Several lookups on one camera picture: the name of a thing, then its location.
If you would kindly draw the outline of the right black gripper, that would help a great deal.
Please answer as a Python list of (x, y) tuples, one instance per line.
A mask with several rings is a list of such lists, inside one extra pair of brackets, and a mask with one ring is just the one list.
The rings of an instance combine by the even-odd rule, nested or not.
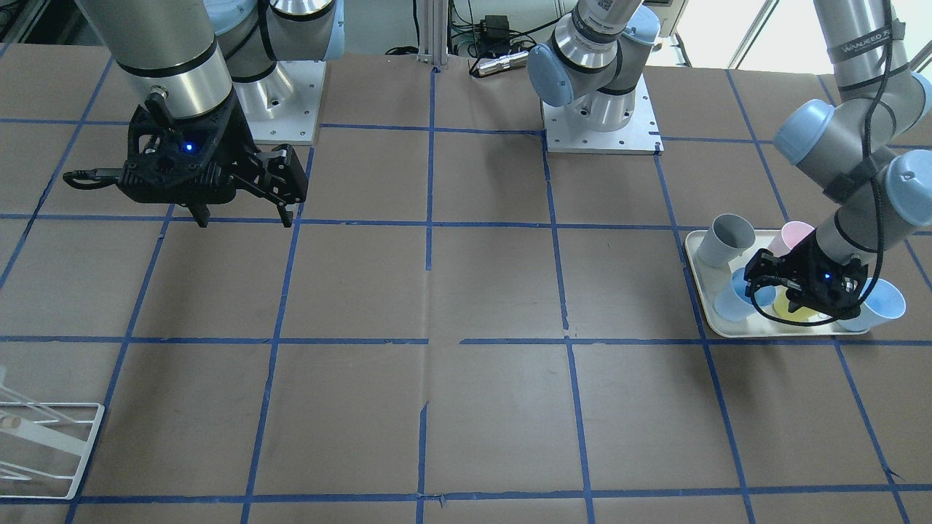
[(129, 126), (127, 160), (116, 186), (140, 203), (186, 205), (199, 228), (207, 205), (224, 205), (239, 190), (269, 200), (283, 228), (307, 198), (307, 176), (292, 145), (259, 152), (235, 92), (204, 115), (173, 116), (167, 92), (153, 87)]

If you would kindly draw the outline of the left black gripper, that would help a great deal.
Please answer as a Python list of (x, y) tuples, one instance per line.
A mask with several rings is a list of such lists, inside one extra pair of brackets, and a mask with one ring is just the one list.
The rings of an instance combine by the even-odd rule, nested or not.
[(775, 300), (778, 287), (785, 287), (785, 315), (812, 315), (813, 311), (835, 319), (859, 315), (860, 299), (868, 281), (868, 268), (853, 258), (839, 264), (829, 258), (816, 237), (806, 237), (788, 255), (779, 258), (770, 251), (758, 251), (745, 265), (745, 295), (756, 311), (765, 305), (759, 292)]

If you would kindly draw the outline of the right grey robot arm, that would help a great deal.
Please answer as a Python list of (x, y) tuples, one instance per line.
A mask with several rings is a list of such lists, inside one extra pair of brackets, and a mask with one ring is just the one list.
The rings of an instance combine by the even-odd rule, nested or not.
[(80, 1), (140, 96), (119, 168), (72, 170), (79, 190), (114, 186), (144, 205), (179, 205), (200, 228), (237, 192), (269, 200), (286, 228), (307, 198), (287, 126), (309, 142), (317, 99), (299, 85), (345, 50), (341, 1)]

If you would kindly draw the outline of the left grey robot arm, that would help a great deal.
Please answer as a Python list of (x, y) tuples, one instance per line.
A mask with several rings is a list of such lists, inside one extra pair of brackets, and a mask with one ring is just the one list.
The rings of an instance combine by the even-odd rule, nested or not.
[(775, 134), (776, 149), (838, 209), (785, 255), (760, 249), (743, 294), (782, 287), (793, 308), (826, 321), (858, 317), (888, 249), (930, 225), (930, 152), (890, 143), (930, 113), (930, 82), (912, 70), (906, 26), (889, 1), (816, 1), (841, 103), (809, 100)]

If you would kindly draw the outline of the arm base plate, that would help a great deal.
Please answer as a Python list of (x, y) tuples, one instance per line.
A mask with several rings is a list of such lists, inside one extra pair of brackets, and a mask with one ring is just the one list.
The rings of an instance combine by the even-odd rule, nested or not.
[(594, 92), (562, 107), (542, 102), (540, 109), (551, 153), (657, 155), (665, 150), (643, 76), (633, 92)]
[(233, 84), (254, 142), (315, 143), (326, 69), (326, 62), (279, 62), (265, 79)]

